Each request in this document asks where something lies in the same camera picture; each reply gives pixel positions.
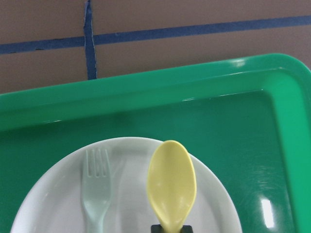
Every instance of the green tray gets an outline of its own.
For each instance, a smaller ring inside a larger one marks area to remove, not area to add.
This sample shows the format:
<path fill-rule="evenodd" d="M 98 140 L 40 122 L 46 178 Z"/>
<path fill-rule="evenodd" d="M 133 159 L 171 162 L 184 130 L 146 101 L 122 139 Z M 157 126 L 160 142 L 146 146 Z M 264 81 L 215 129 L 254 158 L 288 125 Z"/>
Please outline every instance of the green tray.
<path fill-rule="evenodd" d="M 51 166 L 121 136 L 184 144 L 224 184 L 245 233 L 310 233 L 310 122 L 311 73 L 282 54 L 0 95 L 0 233 Z"/>

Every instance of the fork handle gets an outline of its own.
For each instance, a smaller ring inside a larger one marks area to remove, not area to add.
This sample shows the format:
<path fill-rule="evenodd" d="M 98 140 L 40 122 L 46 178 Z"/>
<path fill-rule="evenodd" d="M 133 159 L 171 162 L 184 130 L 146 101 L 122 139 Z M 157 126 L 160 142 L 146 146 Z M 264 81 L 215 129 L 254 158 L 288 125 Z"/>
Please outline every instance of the fork handle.
<path fill-rule="evenodd" d="M 87 233 L 103 233 L 103 219 L 99 221 L 93 221 L 91 219 L 87 220 L 86 232 Z"/>

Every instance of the spoon bowl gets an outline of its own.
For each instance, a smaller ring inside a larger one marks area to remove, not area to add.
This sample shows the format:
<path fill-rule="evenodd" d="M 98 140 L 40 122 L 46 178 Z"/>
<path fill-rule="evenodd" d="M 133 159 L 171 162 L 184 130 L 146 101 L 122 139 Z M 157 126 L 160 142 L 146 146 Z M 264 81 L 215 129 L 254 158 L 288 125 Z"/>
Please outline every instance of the spoon bowl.
<path fill-rule="evenodd" d="M 163 142 L 148 170 L 147 195 L 165 233 L 179 233 L 196 197 L 196 178 L 190 155 L 177 141 Z"/>

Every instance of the utensil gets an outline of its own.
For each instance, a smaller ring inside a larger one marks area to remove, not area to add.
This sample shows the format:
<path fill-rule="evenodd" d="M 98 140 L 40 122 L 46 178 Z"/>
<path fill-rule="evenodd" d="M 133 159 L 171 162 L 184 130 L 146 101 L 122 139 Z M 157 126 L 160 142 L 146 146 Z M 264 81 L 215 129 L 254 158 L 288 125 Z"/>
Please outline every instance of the utensil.
<path fill-rule="evenodd" d="M 147 195 L 165 233 L 179 233 L 196 196 L 196 178 L 187 150 L 177 141 L 163 142 L 148 170 Z"/>
<path fill-rule="evenodd" d="M 83 164 L 82 203 L 87 233 L 103 233 L 104 216 L 111 203 L 111 176 L 107 151 L 87 150 Z"/>

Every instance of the white plate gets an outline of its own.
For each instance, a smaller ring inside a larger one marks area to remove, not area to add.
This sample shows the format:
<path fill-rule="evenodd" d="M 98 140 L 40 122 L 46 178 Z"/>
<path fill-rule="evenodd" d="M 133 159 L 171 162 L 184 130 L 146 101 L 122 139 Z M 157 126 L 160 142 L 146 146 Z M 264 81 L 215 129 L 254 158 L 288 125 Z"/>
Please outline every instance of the white plate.
<path fill-rule="evenodd" d="M 50 168 L 22 203 L 12 233 L 83 233 L 81 203 L 82 157 L 86 150 L 105 148 L 111 163 L 113 200 L 104 219 L 104 232 L 149 233 L 158 220 L 146 194 L 147 170 L 161 141 L 123 137 L 83 147 Z M 241 233 L 233 202 L 217 177 L 191 156 L 197 197 L 185 225 L 194 233 Z"/>

